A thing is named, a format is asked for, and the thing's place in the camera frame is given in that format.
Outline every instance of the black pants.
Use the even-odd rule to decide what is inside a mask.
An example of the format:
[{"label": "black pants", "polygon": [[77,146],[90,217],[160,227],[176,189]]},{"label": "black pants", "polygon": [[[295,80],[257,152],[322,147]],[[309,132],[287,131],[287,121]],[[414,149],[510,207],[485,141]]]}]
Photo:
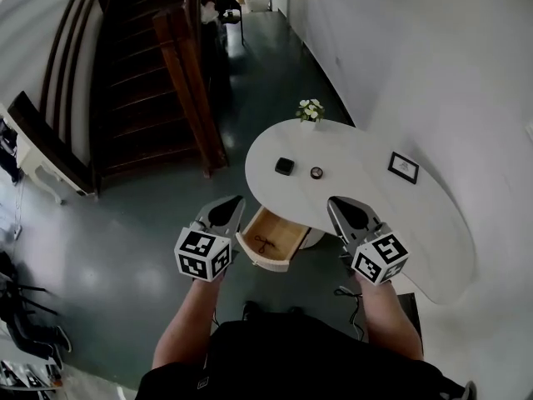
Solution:
[{"label": "black pants", "polygon": [[18,181],[20,174],[18,172],[17,160],[2,147],[0,147],[0,168],[9,173],[14,183]]},{"label": "black pants", "polygon": [[53,327],[38,326],[27,318],[22,302],[10,298],[11,312],[3,312],[2,319],[15,345],[22,351],[47,360],[53,353],[53,344],[57,342],[57,332]]}]

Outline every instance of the black shirt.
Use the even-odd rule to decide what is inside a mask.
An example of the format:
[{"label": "black shirt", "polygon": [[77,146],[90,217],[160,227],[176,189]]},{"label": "black shirt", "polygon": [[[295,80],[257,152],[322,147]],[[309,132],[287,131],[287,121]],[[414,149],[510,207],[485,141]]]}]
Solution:
[{"label": "black shirt", "polygon": [[463,392],[426,362],[359,342],[312,317],[268,313],[223,323],[211,337],[205,368],[172,363],[150,371],[137,400],[288,393],[442,400]]}]

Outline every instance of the wooden stair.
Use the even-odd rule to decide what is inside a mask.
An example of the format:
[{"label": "wooden stair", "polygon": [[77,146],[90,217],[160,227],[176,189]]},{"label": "wooden stair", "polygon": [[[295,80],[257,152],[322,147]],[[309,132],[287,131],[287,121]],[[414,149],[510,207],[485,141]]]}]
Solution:
[{"label": "wooden stair", "polygon": [[161,10],[183,2],[110,0],[92,78],[91,147],[97,177],[183,157],[205,161],[152,21]]}]

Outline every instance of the potted plant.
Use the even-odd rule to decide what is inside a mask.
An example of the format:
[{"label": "potted plant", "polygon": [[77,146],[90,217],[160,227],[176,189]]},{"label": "potted plant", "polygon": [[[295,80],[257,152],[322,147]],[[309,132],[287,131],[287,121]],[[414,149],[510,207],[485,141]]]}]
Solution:
[{"label": "potted plant", "polygon": [[302,126],[307,130],[313,130],[316,124],[324,118],[326,109],[318,99],[302,99],[296,116],[300,118]]}]

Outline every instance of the picture frame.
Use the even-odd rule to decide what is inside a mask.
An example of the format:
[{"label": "picture frame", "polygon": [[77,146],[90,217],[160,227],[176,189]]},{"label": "picture frame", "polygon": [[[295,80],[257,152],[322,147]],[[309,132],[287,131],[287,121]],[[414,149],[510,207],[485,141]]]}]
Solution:
[{"label": "picture frame", "polygon": [[420,165],[412,162],[412,160],[409,160],[409,158],[403,157],[397,152],[392,153],[388,170],[400,178],[416,184],[416,181],[418,180],[419,169]]}]

